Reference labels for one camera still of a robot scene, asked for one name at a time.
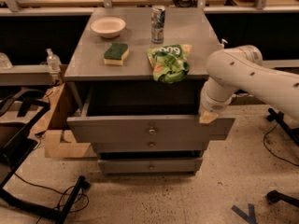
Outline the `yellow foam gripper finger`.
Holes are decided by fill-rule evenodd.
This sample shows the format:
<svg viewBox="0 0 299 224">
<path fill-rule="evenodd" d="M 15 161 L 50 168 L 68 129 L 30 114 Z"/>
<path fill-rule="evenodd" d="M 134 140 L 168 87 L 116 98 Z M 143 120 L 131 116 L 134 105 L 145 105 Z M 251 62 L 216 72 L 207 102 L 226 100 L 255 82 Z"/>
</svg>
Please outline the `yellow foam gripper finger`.
<svg viewBox="0 0 299 224">
<path fill-rule="evenodd" d="M 202 110 L 200 112 L 199 122 L 201 124 L 209 124 L 209 123 L 213 122 L 215 119 L 217 119 L 218 117 L 219 117 L 219 115 L 215 112 Z"/>
</svg>

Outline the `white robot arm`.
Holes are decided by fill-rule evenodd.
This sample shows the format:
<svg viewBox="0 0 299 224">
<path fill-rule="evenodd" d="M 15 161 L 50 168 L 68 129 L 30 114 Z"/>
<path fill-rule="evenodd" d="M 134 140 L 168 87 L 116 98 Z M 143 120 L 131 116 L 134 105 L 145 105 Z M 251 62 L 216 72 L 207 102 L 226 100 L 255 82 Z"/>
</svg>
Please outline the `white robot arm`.
<svg viewBox="0 0 299 224">
<path fill-rule="evenodd" d="M 252 45 L 221 49 L 206 60 L 209 75 L 200 93 L 199 122 L 217 119 L 242 90 L 299 120 L 299 76 L 262 66 L 263 55 Z"/>
</svg>

